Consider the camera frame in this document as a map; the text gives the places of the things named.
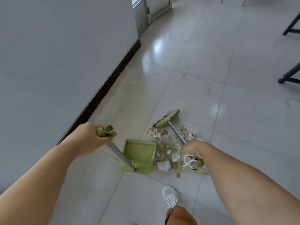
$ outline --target white sneaker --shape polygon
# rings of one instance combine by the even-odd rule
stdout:
[[[180,204],[179,196],[175,189],[170,186],[165,186],[162,190],[163,198],[168,205],[168,208],[173,208],[174,206]]]

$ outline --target pant leg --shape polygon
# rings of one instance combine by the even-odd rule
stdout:
[[[165,225],[198,225],[188,211],[180,206],[175,206],[167,211]]]

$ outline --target hand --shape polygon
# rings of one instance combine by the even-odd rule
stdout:
[[[102,145],[113,141],[113,136],[99,137],[96,134],[96,127],[104,128],[91,122],[81,124],[60,144],[74,147],[78,150],[78,155],[87,155],[96,151]]]
[[[183,151],[189,155],[197,155],[202,158],[202,151],[213,147],[210,143],[200,140],[190,140],[183,146]]]

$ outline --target dustpan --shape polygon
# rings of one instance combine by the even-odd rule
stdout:
[[[97,127],[96,133],[100,137],[117,135],[112,125],[104,129]],[[122,151],[113,142],[107,147],[121,159],[119,164],[123,171],[148,174],[152,170],[156,143],[127,139]]]

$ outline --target gray metal pole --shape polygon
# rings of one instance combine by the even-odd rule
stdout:
[[[133,171],[136,171],[137,169],[129,162],[129,160],[123,155],[123,153],[118,149],[118,147],[113,143],[107,144],[107,147],[115,153],[127,166],[129,166]]]
[[[178,137],[178,139],[180,140],[180,142],[182,143],[182,145],[185,145],[186,144],[185,139],[183,139],[182,136],[177,132],[177,130],[172,125],[172,123],[170,121],[167,121],[167,123],[169,124],[169,126],[171,127],[171,129],[173,130],[173,132],[176,134],[176,136]]]

